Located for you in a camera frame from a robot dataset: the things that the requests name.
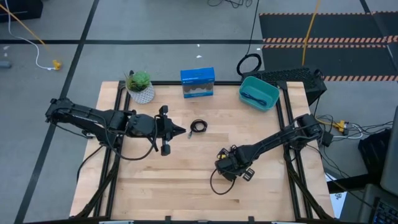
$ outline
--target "floor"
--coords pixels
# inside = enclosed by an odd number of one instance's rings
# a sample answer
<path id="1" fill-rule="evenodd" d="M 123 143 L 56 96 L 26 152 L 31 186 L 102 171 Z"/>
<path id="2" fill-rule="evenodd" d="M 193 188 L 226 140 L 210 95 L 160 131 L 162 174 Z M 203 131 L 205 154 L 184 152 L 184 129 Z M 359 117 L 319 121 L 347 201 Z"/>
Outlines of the floor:
<path id="1" fill-rule="evenodd" d="M 0 104 L 3 105 L 0 110 L 0 178 L 3 180 L 0 183 L 0 217 L 4 223 L 12 223 L 17 217 L 49 129 L 44 113 L 50 99 L 60 96 L 68 73 L 73 79 L 67 96 L 86 106 L 95 106 L 102 81 L 120 80 L 130 69 L 146 70 L 153 80 L 178 80 L 180 70 L 198 67 L 214 67 L 217 80 L 240 78 L 235 67 L 248 46 L 229 40 L 249 38 L 255 5 L 233 9 L 224 2 L 210 7 L 206 0 L 99 0 L 86 37 L 88 40 L 154 41 L 129 45 L 86 44 L 75 69 L 70 70 L 95 1 L 43 0 L 42 18 L 25 22 L 44 40 L 70 40 L 50 45 L 51 55 L 41 47 L 39 63 L 51 66 L 52 55 L 55 55 L 63 62 L 59 72 L 37 68 L 36 51 L 31 45 L 0 45 L 0 60 L 13 63 L 11 69 L 0 70 Z M 371 11 L 398 11 L 396 0 L 366 2 Z M 259 12 L 312 12 L 315 4 L 316 0 L 260 0 Z M 322 0 L 319 11 L 363 12 L 363 8 L 359 0 Z M 30 38 L 15 22 L 12 31 Z M 261 39 L 258 22 L 253 37 Z M 7 24 L 0 24 L 0 40 L 6 39 L 12 39 Z M 198 41 L 200 45 L 156 41 L 184 39 L 201 41 Z M 201 44 L 206 43 L 204 40 L 222 41 Z M 252 45 L 251 52 L 259 47 Z M 254 63 L 245 63 L 245 69 L 250 70 Z M 361 125 L 379 124 L 392 120 L 398 105 L 397 82 L 326 82 L 326 86 L 328 91 L 319 102 L 319 115 L 332 114 L 336 119 Z M 340 141 L 326 149 L 340 169 L 349 175 L 366 173 L 357 144 L 358 140 Z M 41 174 L 33 178 L 38 178 L 37 186 L 26 216 L 22 217 L 24 222 L 68 217 L 75 175 L 85 145 L 84 139 L 55 130 Z M 332 167 L 325 164 L 325 168 L 338 177 Z M 358 206 L 359 202 L 348 196 L 341 218 L 355 221 Z"/>

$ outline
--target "blue box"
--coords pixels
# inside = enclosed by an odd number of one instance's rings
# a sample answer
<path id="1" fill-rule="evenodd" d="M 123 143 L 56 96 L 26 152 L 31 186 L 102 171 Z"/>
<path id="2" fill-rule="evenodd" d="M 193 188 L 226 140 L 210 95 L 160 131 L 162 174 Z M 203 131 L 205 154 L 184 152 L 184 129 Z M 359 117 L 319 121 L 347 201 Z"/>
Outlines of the blue box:
<path id="1" fill-rule="evenodd" d="M 214 80 L 214 68 L 182 70 L 181 82 L 184 98 L 212 96 Z"/>

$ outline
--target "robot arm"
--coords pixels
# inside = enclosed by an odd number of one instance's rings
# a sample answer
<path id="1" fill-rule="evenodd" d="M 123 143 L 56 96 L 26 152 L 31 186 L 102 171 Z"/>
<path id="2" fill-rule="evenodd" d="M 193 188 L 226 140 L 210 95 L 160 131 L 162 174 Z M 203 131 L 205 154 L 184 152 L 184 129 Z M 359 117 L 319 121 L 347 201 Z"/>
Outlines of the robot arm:
<path id="1" fill-rule="evenodd" d="M 321 136 L 322 129 L 319 123 L 313 116 L 305 114 L 294 119 L 293 124 L 286 126 L 278 133 L 253 145 L 232 147 L 230 151 L 222 149 L 215 166 L 218 173 L 229 181 L 243 174 L 243 178 L 249 181 L 254 171 L 248 168 L 262 153 L 283 144 L 290 144 L 294 149 L 302 149 L 308 142 Z"/>
<path id="2" fill-rule="evenodd" d="M 162 138 L 161 153 L 170 154 L 168 142 L 174 136 L 182 134 L 185 129 L 173 124 L 167 117 L 168 107 L 162 106 L 155 117 L 137 114 L 132 111 L 96 110 L 72 103 L 68 98 L 52 99 L 45 116 L 46 122 L 70 123 L 82 129 L 82 133 L 94 134 L 104 146 L 118 147 L 118 135 L 130 138 Z"/>

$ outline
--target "wooden table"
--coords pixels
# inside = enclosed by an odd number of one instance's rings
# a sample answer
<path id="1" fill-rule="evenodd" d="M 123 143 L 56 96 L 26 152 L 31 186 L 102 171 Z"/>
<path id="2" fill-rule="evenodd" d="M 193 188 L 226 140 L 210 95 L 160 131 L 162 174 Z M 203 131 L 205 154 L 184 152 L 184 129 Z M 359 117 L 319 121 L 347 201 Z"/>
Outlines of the wooden table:
<path id="1" fill-rule="evenodd" d="M 117 82 L 103 82 L 96 108 L 114 107 L 117 86 Z M 288 87 L 293 116 L 309 113 L 302 83 L 288 83 Z M 112 219 L 164 220 L 171 215 L 172 220 L 246 221 L 248 216 L 254 216 L 256 221 L 294 220 L 282 146 L 254 162 L 251 168 L 256 174 L 250 182 L 238 178 L 233 189 L 221 196 L 210 189 L 210 174 L 221 148 L 254 144 L 280 131 L 276 109 L 263 113 L 243 104 L 238 99 L 238 88 L 215 86 L 214 96 L 184 99 L 181 86 L 155 86 L 156 96 L 151 103 L 138 105 L 131 100 L 129 109 L 137 113 L 155 115 L 162 105 L 168 105 L 169 117 L 176 125 L 189 129 L 193 120 L 204 119 L 208 129 L 191 139 L 187 139 L 188 133 L 173 138 L 169 156 L 162 157 L 160 152 L 153 151 L 142 161 L 121 160 Z M 280 98 L 285 112 L 282 92 Z M 122 154 L 139 157 L 149 146 L 146 139 L 124 138 Z M 89 140 L 85 157 L 97 147 L 97 140 Z M 319 153 L 308 147 L 301 155 L 309 191 L 333 216 Z M 103 158 L 104 150 L 82 168 L 71 215 L 77 214 L 98 188 Z M 231 183 L 222 176 L 214 178 L 217 191 L 229 188 Z M 297 192 L 301 216 L 305 217 L 302 195 Z M 107 198 L 106 192 L 101 214 Z"/>

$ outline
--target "teal bowl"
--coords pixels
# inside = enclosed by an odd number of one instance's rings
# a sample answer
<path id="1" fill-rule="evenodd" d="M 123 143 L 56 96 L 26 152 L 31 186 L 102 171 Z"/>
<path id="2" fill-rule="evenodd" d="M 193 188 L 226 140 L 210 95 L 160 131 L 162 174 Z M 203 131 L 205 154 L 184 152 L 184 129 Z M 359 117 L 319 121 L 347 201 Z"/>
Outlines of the teal bowl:
<path id="1" fill-rule="evenodd" d="M 254 98 L 265 101 L 267 104 L 262 105 L 256 100 L 242 96 L 241 93 L 248 93 Z M 239 99 L 257 110 L 267 111 L 275 106 L 276 101 L 279 99 L 279 90 L 256 77 L 247 77 L 239 89 Z"/>

